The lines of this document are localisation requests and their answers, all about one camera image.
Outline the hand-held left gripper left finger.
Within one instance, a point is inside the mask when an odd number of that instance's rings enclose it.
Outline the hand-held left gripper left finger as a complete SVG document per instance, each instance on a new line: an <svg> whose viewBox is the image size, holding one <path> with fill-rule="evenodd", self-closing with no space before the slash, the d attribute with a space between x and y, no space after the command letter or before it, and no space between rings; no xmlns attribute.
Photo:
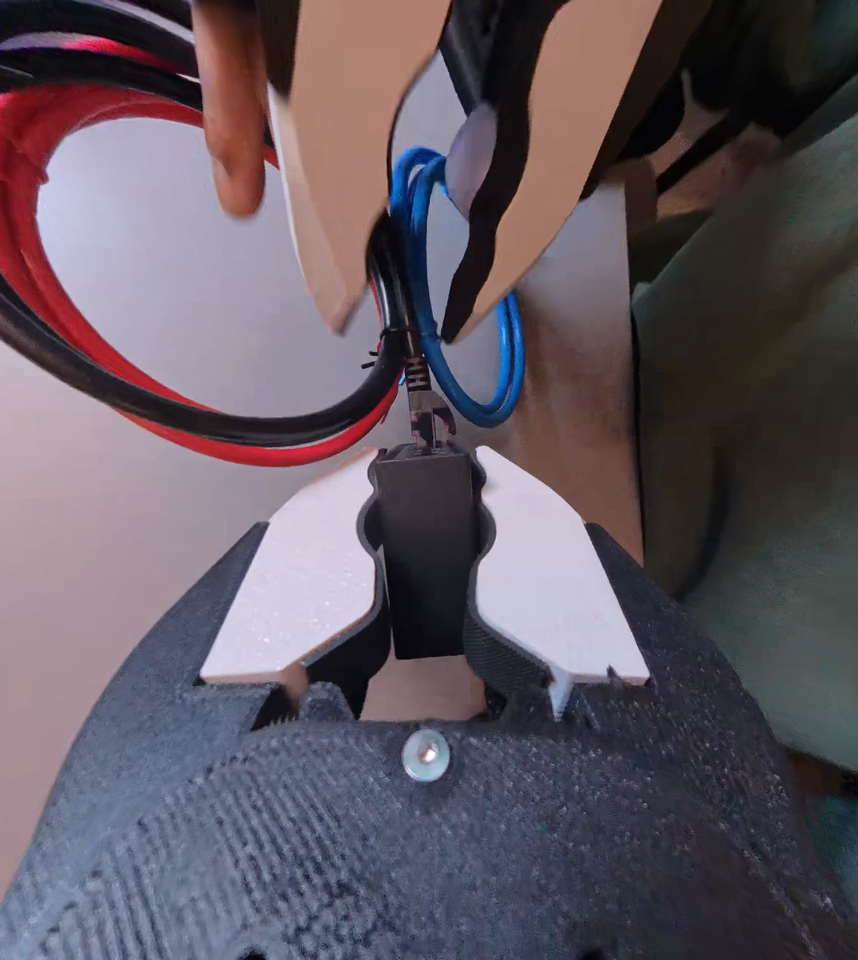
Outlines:
<svg viewBox="0 0 858 960"><path fill-rule="evenodd" d="M387 602L361 520L372 504L366 448L303 487L269 520L200 668L207 685L358 687L385 665Z"/></svg>

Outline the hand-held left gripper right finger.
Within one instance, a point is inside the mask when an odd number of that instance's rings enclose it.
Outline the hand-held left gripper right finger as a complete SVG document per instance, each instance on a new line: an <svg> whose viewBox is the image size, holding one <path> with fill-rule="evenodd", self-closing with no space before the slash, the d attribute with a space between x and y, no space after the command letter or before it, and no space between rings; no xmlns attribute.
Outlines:
<svg viewBox="0 0 858 960"><path fill-rule="evenodd" d="M547 673L555 718L577 686L642 687L650 668L577 511L488 446L475 450L491 523L474 573L483 628Z"/></svg>

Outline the person's right hand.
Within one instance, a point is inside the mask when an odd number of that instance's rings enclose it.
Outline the person's right hand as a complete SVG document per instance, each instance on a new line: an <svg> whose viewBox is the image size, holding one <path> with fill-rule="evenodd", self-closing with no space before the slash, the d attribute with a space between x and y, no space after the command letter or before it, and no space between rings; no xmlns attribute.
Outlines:
<svg viewBox="0 0 858 960"><path fill-rule="evenodd" d="M265 189L267 75L259 22L248 2L193 1L204 133L225 213L253 216Z"/></svg>

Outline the black ethernet port block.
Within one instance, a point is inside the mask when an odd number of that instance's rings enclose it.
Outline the black ethernet port block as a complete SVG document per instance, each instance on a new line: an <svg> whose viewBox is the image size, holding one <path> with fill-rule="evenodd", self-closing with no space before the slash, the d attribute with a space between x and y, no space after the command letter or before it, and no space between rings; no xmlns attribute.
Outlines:
<svg viewBox="0 0 858 960"><path fill-rule="evenodd" d="M373 480L395 657L461 655L479 553L469 453L399 445L379 453Z"/></svg>

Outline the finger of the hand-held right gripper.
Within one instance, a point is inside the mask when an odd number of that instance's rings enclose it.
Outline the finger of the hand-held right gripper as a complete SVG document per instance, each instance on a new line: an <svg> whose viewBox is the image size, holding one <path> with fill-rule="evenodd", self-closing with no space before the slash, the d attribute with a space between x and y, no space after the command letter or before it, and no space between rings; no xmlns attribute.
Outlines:
<svg viewBox="0 0 858 960"><path fill-rule="evenodd" d="M662 6L500 2L480 101L446 160L469 234L445 342L475 328L574 212Z"/></svg>
<svg viewBox="0 0 858 960"><path fill-rule="evenodd" d="M333 333L367 285L400 106L441 41L448 1L268 1L269 124L307 290Z"/></svg>

